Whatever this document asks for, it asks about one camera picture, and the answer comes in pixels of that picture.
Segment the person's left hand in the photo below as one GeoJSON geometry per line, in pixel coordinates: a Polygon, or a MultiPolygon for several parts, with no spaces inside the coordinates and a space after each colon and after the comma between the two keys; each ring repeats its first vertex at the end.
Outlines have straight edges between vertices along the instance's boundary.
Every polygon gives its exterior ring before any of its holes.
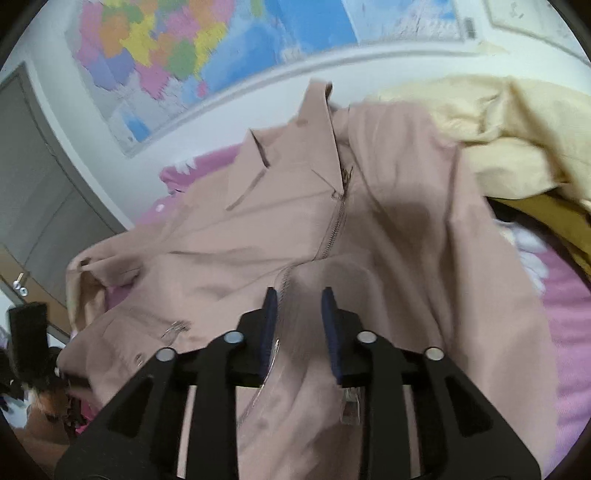
{"type": "Polygon", "coordinates": [[[89,425],[85,404],[70,393],[68,383],[55,373],[27,386],[31,403],[22,428],[13,428],[21,441],[39,440],[60,446],[70,445],[89,425]]]}

